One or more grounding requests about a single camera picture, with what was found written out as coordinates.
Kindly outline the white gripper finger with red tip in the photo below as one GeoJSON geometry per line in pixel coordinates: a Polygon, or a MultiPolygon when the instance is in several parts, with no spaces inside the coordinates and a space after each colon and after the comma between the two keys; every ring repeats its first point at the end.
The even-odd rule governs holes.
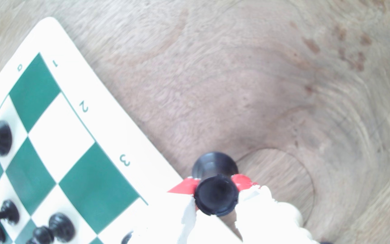
{"type": "Polygon", "coordinates": [[[186,244],[197,218],[195,189],[200,179],[188,177],[152,202],[135,226],[130,244],[186,244]]]}
{"type": "Polygon", "coordinates": [[[266,185],[243,174],[232,175],[238,191],[235,226],[244,244],[318,244],[303,226],[301,212],[278,202],[266,185]]]}

